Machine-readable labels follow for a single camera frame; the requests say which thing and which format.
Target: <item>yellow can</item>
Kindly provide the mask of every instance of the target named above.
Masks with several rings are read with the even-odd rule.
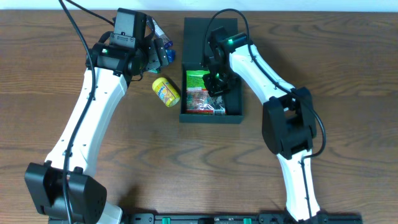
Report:
[[[180,100],[180,95],[166,78],[158,78],[152,84],[152,89],[167,107],[174,106]]]

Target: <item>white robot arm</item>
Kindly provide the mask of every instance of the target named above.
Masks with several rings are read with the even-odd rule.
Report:
[[[254,44],[251,45],[251,50],[259,64],[271,77],[274,78],[275,81],[279,82],[279,84],[287,90],[294,88],[293,85],[281,79],[281,77],[278,76],[278,74],[276,74],[276,72],[273,71],[273,69],[262,59]],[[261,104],[269,101],[271,97],[279,98],[286,95],[284,91],[276,88],[252,61],[247,45],[236,48],[235,51],[229,55],[229,65],[231,69],[242,77],[242,79],[250,86],[253,92],[260,99]],[[315,216],[320,210],[313,191],[310,159],[304,160],[309,204],[307,203],[307,194],[301,167],[302,158],[311,153],[311,149],[302,150],[292,155],[292,158],[289,160],[281,154],[277,155],[285,180],[287,193],[286,209],[297,221],[307,220],[310,218],[308,206],[311,208],[311,216]]]
[[[83,174],[94,177],[98,152],[104,138],[106,129],[112,114],[127,91],[127,83],[123,75],[113,75],[114,71],[105,68],[95,68],[96,90],[95,100],[87,111],[87,114],[76,134],[69,158],[68,170],[74,171],[76,167],[83,169]],[[86,70],[83,87],[75,109],[70,116],[67,127],[53,150],[45,158],[51,161],[51,166],[57,169],[63,168],[65,149],[72,135],[73,128],[86,105],[91,91],[91,70]],[[122,217],[122,210],[106,202],[100,224],[118,224]]]

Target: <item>black box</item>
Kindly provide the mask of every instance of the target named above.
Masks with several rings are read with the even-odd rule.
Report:
[[[180,122],[239,124],[243,120],[243,88],[240,78],[235,88],[228,94],[223,95],[227,115],[217,116],[185,113],[187,108],[187,70],[203,70],[203,67],[200,65],[202,59],[201,46],[203,43],[203,34],[209,21],[209,18],[185,18],[184,20]],[[214,19],[209,28],[208,35],[210,35],[213,29],[221,26],[225,27],[231,36],[238,33],[237,19]],[[212,55],[208,44],[205,45],[205,52],[207,55]]]

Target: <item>wooden table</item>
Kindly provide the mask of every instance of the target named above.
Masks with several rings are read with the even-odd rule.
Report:
[[[162,74],[181,85],[183,18],[214,12],[147,13],[177,51]],[[116,11],[100,14],[112,18]],[[72,15],[90,46],[112,30],[84,12]],[[245,15],[264,60],[312,92],[325,123],[326,151],[312,161],[321,208],[359,212],[365,223],[398,222],[398,15]],[[85,52],[62,11],[1,11],[0,18],[0,223],[45,223],[24,172],[58,141],[80,92]],[[262,139],[254,93],[245,87],[240,125],[185,124],[178,122],[180,105],[166,108],[153,93],[157,77],[145,73],[132,83],[109,124],[95,177],[108,200],[129,212],[283,210],[284,180]]]

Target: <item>snack package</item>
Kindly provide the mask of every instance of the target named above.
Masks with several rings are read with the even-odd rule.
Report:
[[[187,110],[186,113],[225,115],[222,96],[211,97],[203,82],[208,71],[187,71]]]

